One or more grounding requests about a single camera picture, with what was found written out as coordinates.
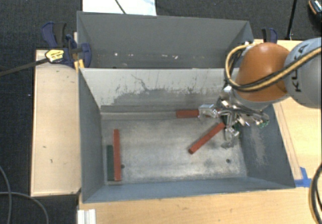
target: red wooden block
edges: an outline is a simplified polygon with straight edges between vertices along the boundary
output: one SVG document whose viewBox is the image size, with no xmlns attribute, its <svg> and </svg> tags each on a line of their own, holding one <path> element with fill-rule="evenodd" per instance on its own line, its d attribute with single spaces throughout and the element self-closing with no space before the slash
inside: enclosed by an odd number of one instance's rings
<svg viewBox="0 0 322 224">
<path fill-rule="evenodd" d="M 207 133 L 204 137 L 199 139 L 194 145 L 192 145 L 189 148 L 189 153 L 194 154 L 201 146 L 203 146 L 207 141 L 213 138 L 218 132 L 223 130 L 225 127 L 225 124 L 222 122 L 216 125 L 213 129 L 210 130 L 209 133 Z"/>
<path fill-rule="evenodd" d="M 121 181 L 121 153 L 120 153 L 120 132 L 113 130 L 113 148 L 114 148 L 114 180 Z"/>
<path fill-rule="evenodd" d="M 193 118 L 199 116 L 199 110 L 177 110 L 176 111 L 177 118 Z"/>
</svg>

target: blue tape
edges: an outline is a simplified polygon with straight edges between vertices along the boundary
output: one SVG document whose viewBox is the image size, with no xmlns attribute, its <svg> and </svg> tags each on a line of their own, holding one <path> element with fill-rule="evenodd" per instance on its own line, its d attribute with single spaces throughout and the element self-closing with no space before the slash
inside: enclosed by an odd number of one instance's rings
<svg viewBox="0 0 322 224">
<path fill-rule="evenodd" d="M 311 178 L 307 177 L 305 168 L 300 167 L 303 179 L 294 180 L 296 187 L 310 187 Z"/>
</svg>

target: blue clamp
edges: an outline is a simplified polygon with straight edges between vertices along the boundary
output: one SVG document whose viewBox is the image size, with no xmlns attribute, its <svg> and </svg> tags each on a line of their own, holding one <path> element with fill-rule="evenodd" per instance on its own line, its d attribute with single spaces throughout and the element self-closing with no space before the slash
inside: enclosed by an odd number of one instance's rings
<svg viewBox="0 0 322 224">
<path fill-rule="evenodd" d="M 60 64 L 74 67 L 73 54 L 77 53 L 78 58 L 83 59 L 84 66 L 89 67 L 92 60 L 92 52 L 88 43 L 82 43 L 80 48 L 77 48 L 77 43 L 70 34 L 64 36 L 66 23 L 48 22 L 41 27 L 43 39 L 48 43 L 49 48 L 60 48 L 64 51 L 64 60 Z"/>
<path fill-rule="evenodd" d="M 264 42 L 277 43 L 277 32 L 273 28 L 262 28 Z"/>
<path fill-rule="evenodd" d="M 301 173 L 302 173 L 303 178 L 294 180 L 295 186 L 296 187 L 310 187 L 312 179 L 307 177 L 307 173 L 306 173 L 305 168 L 300 167 L 300 169 L 301 169 Z"/>
</svg>

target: gray metal bin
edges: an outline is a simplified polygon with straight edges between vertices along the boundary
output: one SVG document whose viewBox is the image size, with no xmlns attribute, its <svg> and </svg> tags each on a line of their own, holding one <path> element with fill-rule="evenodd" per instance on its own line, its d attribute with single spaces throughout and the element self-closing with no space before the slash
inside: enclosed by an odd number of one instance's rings
<svg viewBox="0 0 322 224">
<path fill-rule="evenodd" d="M 78 12 L 77 33 L 93 53 L 79 72 L 85 203 L 294 187 L 273 107 L 269 125 L 243 128 L 233 148 L 220 146 L 221 131 L 193 155 L 189 146 L 220 120 L 175 116 L 216 102 L 226 53 L 253 40 L 248 22 Z M 108 179 L 113 129 L 120 182 Z"/>
</svg>

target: bin floor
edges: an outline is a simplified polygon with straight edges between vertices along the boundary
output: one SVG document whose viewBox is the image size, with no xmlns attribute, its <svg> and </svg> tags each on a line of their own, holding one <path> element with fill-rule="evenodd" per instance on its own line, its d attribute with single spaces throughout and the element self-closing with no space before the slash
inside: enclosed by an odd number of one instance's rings
<svg viewBox="0 0 322 224">
<path fill-rule="evenodd" d="M 240 143 L 223 149 L 224 131 L 193 155 L 188 148 L 218 119 L 101 120 L 103 144 L 113 144 L 120 131 L 122 181 L 107 181 L 107 154 L 103 150 L 107 184 L 166 182 L 246 176 Z"/>
</svg>

